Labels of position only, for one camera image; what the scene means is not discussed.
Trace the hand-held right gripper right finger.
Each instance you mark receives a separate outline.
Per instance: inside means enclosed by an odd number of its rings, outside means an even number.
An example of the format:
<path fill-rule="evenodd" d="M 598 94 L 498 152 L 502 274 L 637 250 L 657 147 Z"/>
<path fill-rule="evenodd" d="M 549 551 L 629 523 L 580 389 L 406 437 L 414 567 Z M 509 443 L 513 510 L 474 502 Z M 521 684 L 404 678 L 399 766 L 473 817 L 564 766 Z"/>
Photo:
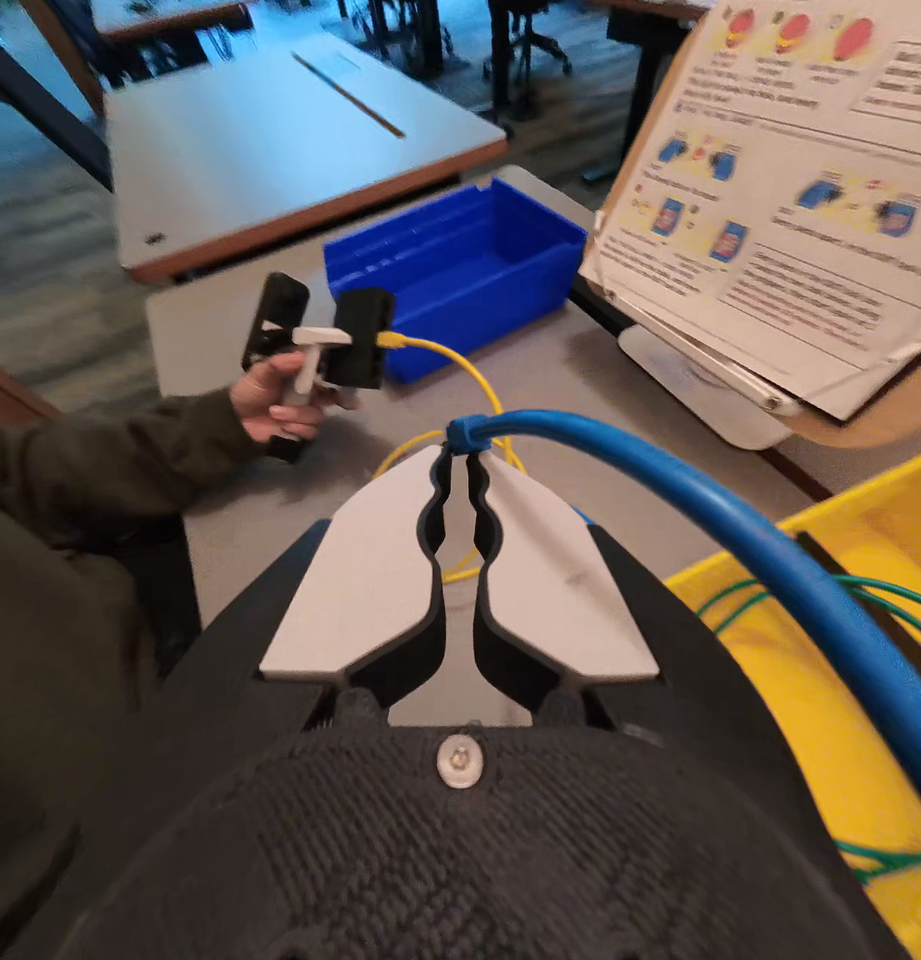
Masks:
<path fill-rule="evenodd" d="M 466 459 L 481 558 L 478 671 L 531 714 L 554 690 L 652 682 L 660 667 L 609 565 L 612 538 L 501 458 Z"/>

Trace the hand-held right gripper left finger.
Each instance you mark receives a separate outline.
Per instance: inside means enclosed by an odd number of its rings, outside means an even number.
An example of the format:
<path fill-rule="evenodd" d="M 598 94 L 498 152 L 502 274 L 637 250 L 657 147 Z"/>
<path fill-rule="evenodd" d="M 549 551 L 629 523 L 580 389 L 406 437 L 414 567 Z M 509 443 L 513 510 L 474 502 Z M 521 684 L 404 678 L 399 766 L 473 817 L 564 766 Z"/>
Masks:
<path fill-rule="evenodd" d="M 337 509 L 260 661 L 265 680 L 364 689 L 389 709 L 434 676 L 451 472 L 449 451 L 427 446 Z"/>

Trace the black network switch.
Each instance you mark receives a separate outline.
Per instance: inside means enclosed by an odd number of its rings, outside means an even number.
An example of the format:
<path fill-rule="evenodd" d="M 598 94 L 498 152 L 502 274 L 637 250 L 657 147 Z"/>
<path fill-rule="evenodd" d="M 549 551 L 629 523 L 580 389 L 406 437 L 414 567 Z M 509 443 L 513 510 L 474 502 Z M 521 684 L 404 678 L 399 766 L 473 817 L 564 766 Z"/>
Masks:
<path fill-rule="evenodd" d="M 377 390 L 384 375 L 386 349 L 378 336 L 390 331 L 395 296 L 379 287 L 340 292 L 335 300 L 334 328 L 348 342 L 330 348 L 321 365 L 322 379 L 336 389 Z"/>

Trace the yellow plastic bin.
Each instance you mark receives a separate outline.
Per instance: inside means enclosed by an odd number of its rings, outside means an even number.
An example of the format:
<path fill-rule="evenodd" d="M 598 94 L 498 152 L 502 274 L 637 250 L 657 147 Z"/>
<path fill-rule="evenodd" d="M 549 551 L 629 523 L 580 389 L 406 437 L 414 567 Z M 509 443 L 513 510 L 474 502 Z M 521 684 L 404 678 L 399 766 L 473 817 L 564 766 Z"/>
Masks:
<path fill-rule="evenodd" d="M 857 592 L 921 673 L 921 456 L 781 523 Z M 921 799 L 822 653 L 750 572 L 719 553 L 667 587 L 719 636 L 790 743 L 862 894 L 921 958 Z"/>

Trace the person's left forearm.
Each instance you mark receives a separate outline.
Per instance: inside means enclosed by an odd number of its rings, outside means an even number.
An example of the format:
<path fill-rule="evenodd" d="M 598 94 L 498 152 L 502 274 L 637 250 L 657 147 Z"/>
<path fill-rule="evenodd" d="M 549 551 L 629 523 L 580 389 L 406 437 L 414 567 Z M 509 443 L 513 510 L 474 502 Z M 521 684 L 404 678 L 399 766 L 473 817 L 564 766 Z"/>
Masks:
<path fill-rule="evenodd" d="M 184 513 L 263 451 L 225 390 L 0 425 L 0 527 L 59 547 L 114 536 Z"/>

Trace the person's left hand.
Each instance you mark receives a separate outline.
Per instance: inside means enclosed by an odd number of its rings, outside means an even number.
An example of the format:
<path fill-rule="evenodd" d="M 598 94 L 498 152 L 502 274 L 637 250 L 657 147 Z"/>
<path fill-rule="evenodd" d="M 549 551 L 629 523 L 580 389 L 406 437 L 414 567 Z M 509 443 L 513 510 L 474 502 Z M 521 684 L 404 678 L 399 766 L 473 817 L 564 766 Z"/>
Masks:
<path fill-rule="evenodd" d="M 251 366 L 230 387 L 232 408 L 254 442 L 262 446 L 274 438 L 309 442 L 317 437 L 330 408 L 358 409 L 356 397 L 325 386 L 315 386 L 306 398 L 287 400 L 305 361 L 301 351 L 275 354 Z"/>

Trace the blue plastic bin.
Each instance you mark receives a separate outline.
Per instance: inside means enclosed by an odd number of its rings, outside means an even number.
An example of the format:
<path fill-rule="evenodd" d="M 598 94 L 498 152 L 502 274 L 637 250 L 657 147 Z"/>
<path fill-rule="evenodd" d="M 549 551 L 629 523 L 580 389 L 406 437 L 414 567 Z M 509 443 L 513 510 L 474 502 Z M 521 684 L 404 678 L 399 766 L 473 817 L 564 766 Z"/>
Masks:
<path fill-rule="evenodd" d="M 393 294 L 391 328 L 469 355 L 558 311 L 581 266 L 587 231 L 494 177 L 323 246 L 336 301 Z"/>

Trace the white table with brown edge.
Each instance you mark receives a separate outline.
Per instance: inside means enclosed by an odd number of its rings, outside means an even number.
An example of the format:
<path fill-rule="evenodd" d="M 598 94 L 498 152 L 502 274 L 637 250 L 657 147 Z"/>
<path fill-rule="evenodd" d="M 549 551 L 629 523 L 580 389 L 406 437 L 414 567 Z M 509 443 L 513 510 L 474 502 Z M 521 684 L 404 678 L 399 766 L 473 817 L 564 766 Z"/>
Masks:
<path fill-rule="evenodd" d="M 106 94 L 118 263 L 157 283 L 500 159 L 500 126 L 330 33 Z"/>

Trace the white metal document stand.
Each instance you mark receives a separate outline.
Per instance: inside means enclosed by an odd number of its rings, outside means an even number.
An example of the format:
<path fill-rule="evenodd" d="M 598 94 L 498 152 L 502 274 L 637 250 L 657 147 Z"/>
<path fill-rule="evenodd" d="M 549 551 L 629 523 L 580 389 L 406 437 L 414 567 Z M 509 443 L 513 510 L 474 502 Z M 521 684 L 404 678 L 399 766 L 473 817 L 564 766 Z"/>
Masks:
<path fill-rule="evenodd" d="M 790 421 L 802 409 L 792 395 L 603 287 L 594 291 L 632 322 L 618 335 L 621 351 L 719 438 L 758 452 L 793 437 Z"/>

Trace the person's olive jacket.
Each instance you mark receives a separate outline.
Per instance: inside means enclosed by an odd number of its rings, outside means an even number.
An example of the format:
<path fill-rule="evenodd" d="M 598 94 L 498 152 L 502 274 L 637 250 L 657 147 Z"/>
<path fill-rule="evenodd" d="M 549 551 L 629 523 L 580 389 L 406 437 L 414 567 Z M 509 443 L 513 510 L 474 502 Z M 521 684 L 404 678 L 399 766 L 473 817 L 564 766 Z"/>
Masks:
<path fill-rule="evenodd" d="M 43 538 L 0 510 L 0 956 L 73 859 L 120 727 L 200 630 L 178 515 Z"/>

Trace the black office chair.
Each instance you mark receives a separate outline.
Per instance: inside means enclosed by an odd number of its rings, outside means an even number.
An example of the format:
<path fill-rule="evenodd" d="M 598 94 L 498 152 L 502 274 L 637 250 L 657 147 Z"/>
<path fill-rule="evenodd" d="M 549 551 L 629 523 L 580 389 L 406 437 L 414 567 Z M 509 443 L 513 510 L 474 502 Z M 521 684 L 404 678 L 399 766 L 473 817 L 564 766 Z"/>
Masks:
<path fill-rule="evenodd" d="M 508 38 L 508 59 L 516 63 L 514 74 L 517 83 L 525 82 L 532 66 L 534 50 L 547 54 L 561 68 L 562 75 L 569 77 L 574 66 L 563 47 L 554 38 L 540 33 L 535 19 L 550 12 L 552 1 L 487 1 L 490 16 L 491 42 L 499 41 L 502 27 Z"/>

